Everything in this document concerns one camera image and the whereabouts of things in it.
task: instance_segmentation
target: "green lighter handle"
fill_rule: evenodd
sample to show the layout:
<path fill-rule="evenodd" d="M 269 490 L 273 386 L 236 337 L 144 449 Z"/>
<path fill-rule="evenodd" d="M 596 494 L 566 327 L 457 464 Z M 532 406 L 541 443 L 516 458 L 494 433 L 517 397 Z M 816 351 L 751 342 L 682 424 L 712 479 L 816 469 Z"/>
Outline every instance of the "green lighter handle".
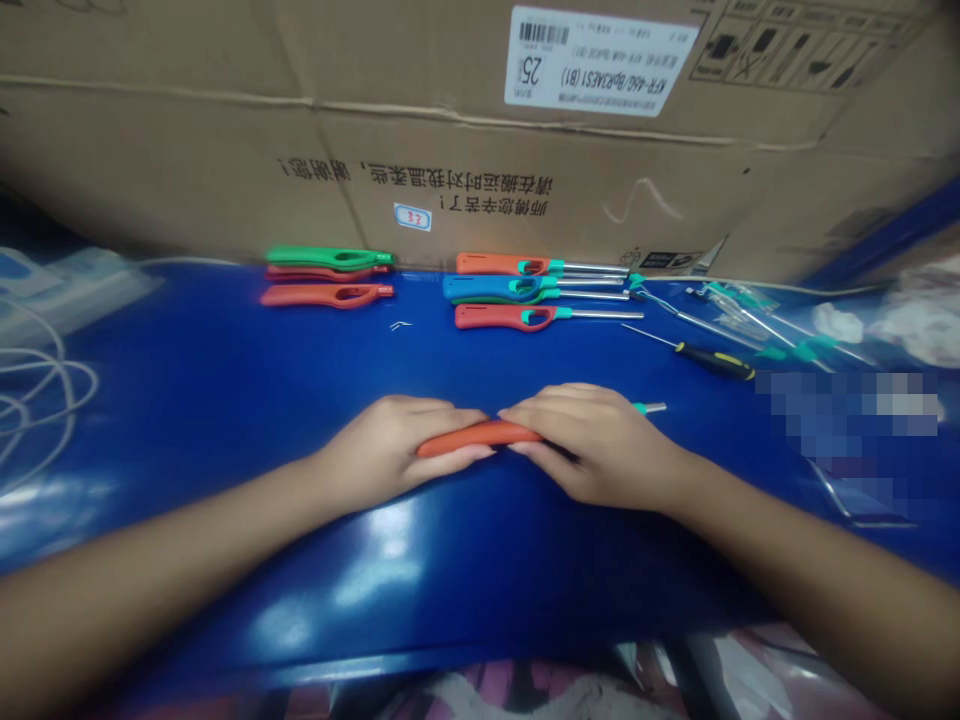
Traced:
<path fill-rule="evenodd" d="M 278 245 L 267 253 L 271 265 L 312 265 L 341 272 L 366 270 L 375 265 L 394 265 L 393 253 L 351 248 L 317 248 L 299 245 Z"/>
<path fill-rule="evenodd" d="M 756 370 L 732 355 L 700 350 L 683 342 L 677 345 L 677 349 L 674 352 L 690 358 L 697 363 L 697 365 L 723 377 L 729 377 L 735 380 L 753 380 L 757 375 Z"/>

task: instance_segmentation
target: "forearm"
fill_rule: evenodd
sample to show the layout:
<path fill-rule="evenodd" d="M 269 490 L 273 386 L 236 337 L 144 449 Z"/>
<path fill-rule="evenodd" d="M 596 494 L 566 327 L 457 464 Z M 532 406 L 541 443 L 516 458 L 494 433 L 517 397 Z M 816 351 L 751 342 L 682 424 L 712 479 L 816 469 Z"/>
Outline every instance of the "forearm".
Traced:
<path fill-rule="evenodd" d="M 903 717 L 957 710 L 960 593 L 705 464 L 670 514 L 737 565 L 806 640 Z"/>
<path fill-rule="evenodd" d="M 329 522 L 301 464 L 0 581 L 0 707 L 33 718 L 122 666 L 271 554 Z"/>

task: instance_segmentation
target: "barcode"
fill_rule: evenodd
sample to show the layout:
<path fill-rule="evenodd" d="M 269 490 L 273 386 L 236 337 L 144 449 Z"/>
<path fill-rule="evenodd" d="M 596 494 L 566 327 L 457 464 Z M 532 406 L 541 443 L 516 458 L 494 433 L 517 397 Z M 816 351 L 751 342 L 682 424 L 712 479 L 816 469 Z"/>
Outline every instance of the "barcode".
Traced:
<path fill-rule="evenodd" d="M 570 28 L 562 25 L 534 25 L 520 23 L 520 39 L 530 42 L 545 42 L 548 44 L 566 45 Z"/>

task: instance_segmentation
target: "blue lighter handle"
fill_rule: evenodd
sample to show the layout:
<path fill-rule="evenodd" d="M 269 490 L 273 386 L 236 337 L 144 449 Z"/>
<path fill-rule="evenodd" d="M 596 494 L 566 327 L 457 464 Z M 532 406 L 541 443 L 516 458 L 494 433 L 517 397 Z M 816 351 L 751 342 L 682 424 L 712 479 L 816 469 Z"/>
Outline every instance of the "blue lighter handle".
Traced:
<path fill-rule="evenodd" d="M 549 278 L 512 275 L 448 275 L 443 279 L 443 296 L 450 301 L 467 298 L 499 298 L 515 303 L 535 299 Z"/>

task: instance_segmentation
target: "finger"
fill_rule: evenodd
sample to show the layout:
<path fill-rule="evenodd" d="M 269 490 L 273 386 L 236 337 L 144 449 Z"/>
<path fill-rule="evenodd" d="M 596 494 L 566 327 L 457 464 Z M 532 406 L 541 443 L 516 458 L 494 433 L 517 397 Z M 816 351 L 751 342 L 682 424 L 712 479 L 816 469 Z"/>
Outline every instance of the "finger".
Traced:
<path fill-rule="evenodd" d="M 511 450 L 530 458 L 535 465 L 552 477 L 569 495 L 575 495 L 583 484 L 583 468 L 575 465 L 552 447 L 543 443 L 513 443 Z"/>
<path fill-rule="evenodd" d="M 410 487 L 416 487 L 427 480 L 464 470 L 477 460 L 483 460 L 495 453 L 489 445 L 464 445 L 435 458 L 417 460 L 406 469 L 403 478 Z"/>
<path fill-rule="evenodd" d="M 587 383 L 564 383 L 563 385 L 547 385 L 543 390 L 537 393 L 537 397 L 575 397 L 575 398 L 593 398 L 597 391 L 604 388 L 598 385 L 589 385 Z"/>
<path fill-rule="evenodd" d="M 546 412 L 569 415 L 577 420 L 587 420 L 590 417 L 593 403 L 583 398 L 572 398 L 565 395 L 537 395 L 534 398 L 517 403 L 510 410 L 542 410 Z"/>
<path fill-rule="evenodd" d="M 544 410 L 523 403 L 500 411 L 500 417 L 508 422 L 530 428 L 547 440 L 577 452 L 585 435 L 586 422 L 566 413 Z"/>
<path fill-rule="evenodd" d="M 487 414 L 480 410 L 463 410 L 460 408 L 440 408 L 414 413 L 408 418 L 407 432 L 409 435 L 405 437 L 409 438 L 413 445 L 410 451 L 414 452 L 417 446 L 425 440 L 454 430 L 461 430 L 488 419 Z"/>
<path fill-rule="evenodd" d="M 409 395 L 394 395 L 393 399 L 409 412 L 430 412 L 431 410 L 444 410 L 454 407 L 449 400 L 440 400 L 438 398 L 418 398 Z"/>
<path fill-rule="evenodd" d="M 616 390 L 600 387 L 599 385 L 591 385 L 590 383 L 565 383 L 563 385 L 551 385 L 549 387 L 545 387 L 541 393 L 549 396 L 577 397 L 583 400 L 593 400 L 595 402 L 627 402 L 627 399 Z"/>

